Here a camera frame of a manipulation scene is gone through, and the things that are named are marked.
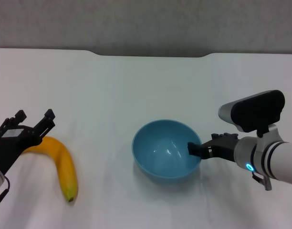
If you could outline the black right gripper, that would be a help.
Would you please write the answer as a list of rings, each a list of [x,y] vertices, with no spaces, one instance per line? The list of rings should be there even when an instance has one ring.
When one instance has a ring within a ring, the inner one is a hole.
[[[239,141],[238,134],[212,134],[211,137],[212,140],[201,145],[188,142],[188,153],[201,159],[218,157],[235,162],[234,149]]]

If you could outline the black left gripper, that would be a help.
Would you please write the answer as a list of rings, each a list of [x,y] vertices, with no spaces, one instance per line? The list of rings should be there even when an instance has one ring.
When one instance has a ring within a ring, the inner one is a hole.
[[[53,110],[48,109],[44,118],[35,127],[19,125],[0,130],[0,172],[2,174],[7,173],[24,150],[41,143],[41,137],[55,127],[54,118]],[[25,112],[19,110],[14,117],[6,118],[1,126],[15,126],[25,119]]]

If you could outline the blue bowl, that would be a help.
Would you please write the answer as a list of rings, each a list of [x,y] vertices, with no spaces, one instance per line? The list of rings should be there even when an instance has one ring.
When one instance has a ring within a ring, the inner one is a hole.
[[[191,156],[188,143],[201,145],[198,134],[175,120],[155,120],[141,127],[132,141],[138,168],[154,183],[176,184],[187,180],[199,167],[200,157]]]

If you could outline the yellow banana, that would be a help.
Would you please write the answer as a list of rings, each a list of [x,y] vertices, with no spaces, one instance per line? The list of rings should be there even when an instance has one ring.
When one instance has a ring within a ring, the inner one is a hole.
[[[56,166],[61,191],[67,202],[73,202],[78,194],[78,179],[70,151],[56,138],[45,136],[37,146],[23,153],[38,153],[50,157]]]

